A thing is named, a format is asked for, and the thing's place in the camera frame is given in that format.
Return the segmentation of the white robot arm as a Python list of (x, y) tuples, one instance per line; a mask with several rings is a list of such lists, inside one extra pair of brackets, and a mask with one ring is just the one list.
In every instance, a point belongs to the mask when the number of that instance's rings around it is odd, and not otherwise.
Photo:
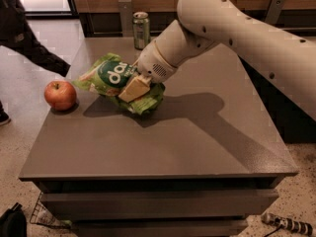
[(188, 59), (222, 43), (316, 119), (316, 43), (253, 19), (229, 0), (179, 0), (178, 19), (136, 59), (138, 74), (120, 99), (129, 103), (152, 83), (173, 76)]

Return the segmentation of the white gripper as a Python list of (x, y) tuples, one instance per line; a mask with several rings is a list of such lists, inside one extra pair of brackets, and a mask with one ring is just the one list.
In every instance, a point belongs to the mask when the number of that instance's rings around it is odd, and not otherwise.
[(151, 81), (165, 82), (177, 72), (177, 67), (167, 62), (161, 54), (156, 40), (141, 51), (136, 67), (142, 75), (132, 77), (118, 95), (127, 103), (145, 95), (150, 90)]

